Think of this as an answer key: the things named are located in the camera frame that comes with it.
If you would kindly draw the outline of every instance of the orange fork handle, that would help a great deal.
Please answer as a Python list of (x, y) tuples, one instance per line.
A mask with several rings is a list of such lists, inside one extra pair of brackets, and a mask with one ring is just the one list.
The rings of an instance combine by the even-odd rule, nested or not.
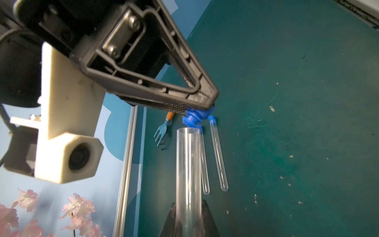
[(175, 113), (173, 113), (173, 112), (168, 112), (168, 113), (167, 113), (167, 116), (166, 116), (167, 121), (172, 120), (172, 118), (174, 117), (174, 115), (175, 115)]

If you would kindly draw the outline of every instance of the blue fork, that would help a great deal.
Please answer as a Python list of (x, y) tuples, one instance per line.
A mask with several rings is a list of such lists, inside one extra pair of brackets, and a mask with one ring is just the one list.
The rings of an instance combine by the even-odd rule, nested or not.
[(161, 140), (163, 138), (163, 136), (166, 134), (166, 131), (167, 131), (167, 123), (172, 120), (172, 118), (174, 117), (175, 113), (173, 112), (168, 112), (167, 116), (166, 116), (166, 120), (164, 121), (164, 123), (158, 127), (157, 131), (155, 132), (155, 135), (154, 135), (154, 138), (155, 138), (155, 142), (157, 143), (157, 147), (159, 149), (161, 149), (159, 147), (159, 144), (161, 143)]

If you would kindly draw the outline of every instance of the clear plastic tube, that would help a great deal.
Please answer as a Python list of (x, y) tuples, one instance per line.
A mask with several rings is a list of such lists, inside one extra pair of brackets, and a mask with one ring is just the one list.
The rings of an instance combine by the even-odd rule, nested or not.
[(178, 237), (202, 236), (201, 147), (197, 128), (177, 130), (176, 142), (176, 218)]
[(208, 180), (207, 159), (205, 158), (203, 127), (200, 124), (197, 125), (196, 127), (200, 130), (201, 181), (203, 183), (203, 192), (205, 195), (208, 195), (209, 194), (209, 180)]
[(213, 148), (215, 150), (216, 165), (217, 165), (218, 177), (220, 179), (220, 186), (223, 191), (227, 191), (229, 187), (228, 187), (228, 181), (226, 180), (226, 173), (225, 173), (224, 161), (222, 159), (220, 139), (218, 138), (216, 119), (213, 115), (209, 116), (208, 119), (209, 119), (209, 123), (211, 127)]

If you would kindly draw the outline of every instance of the scratch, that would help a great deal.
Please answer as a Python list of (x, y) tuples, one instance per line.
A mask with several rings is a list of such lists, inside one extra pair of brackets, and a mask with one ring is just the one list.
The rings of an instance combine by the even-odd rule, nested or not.
[(271, 103), (273, 100), (275, 100), (275, 98), (278, 96), (278, 93), (276, 93), (276, 96), (270, 101), (270, 102), (268, 102), (267, 104), (265, 104), (264, 106), (266, 106), (266, 105), (268, 105), (269, 103)]
[(259, 182), (260, 182), (260, 181), (258, 181), (258, 184), (257, 184), (256, 187), (253, 189), (252, 193), (253, 193), (253, 192), (255, 191), (255, 189), (258, 187)]
[[(256, 107), (255, 107), (255, 108), (256, 108)], [(249, 116), (250, 116), (252, 113), (254, 113), (254, 111), (255, 111), (255, 108), (254, 108), (253, 112), (251, 112), (251, 113), (249, 114)]]
[(245, 120), (250, 119), (251, 121), (254, 122), (254, 120), (252, 120), (249, 116), (247, 116), (247, 115), (243, 115), (243, 116), (247, 117)]
[(263, 126), (253, 126), (253, 127), (266, 127), (267, 124), (266, 124), (266, 125), (263, 125)]

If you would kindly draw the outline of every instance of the screw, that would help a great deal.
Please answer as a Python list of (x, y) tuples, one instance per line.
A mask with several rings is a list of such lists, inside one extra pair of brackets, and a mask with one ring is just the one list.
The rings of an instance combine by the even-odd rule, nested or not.
[(128, 18), (128, 24), (129, 28), (133, 31), (138, 31), (141, 27), (141, 22), (136, 16), (133, 15)]
[(120, 57), (120, 52), (113, 44), (108, 46), (108, 54), (114, 59), (118, 59)]

